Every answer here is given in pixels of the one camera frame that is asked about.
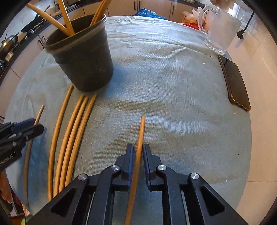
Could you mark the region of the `person's hand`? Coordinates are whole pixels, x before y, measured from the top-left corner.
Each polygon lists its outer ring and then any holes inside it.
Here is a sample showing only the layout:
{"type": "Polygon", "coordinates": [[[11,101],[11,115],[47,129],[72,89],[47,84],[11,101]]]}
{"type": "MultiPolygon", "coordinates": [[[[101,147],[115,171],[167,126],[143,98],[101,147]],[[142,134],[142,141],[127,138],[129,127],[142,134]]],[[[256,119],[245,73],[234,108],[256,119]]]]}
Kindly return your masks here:
{"type": "Polygon", "coordinates": [[[1,197],[3,200],[7,201],[9,204],[11,204],[11,188],[9,185],[9,181],[7,178],[6,171],[1,171],[1,177],[0,177],[0,190],[1,190],[1,197]]]}

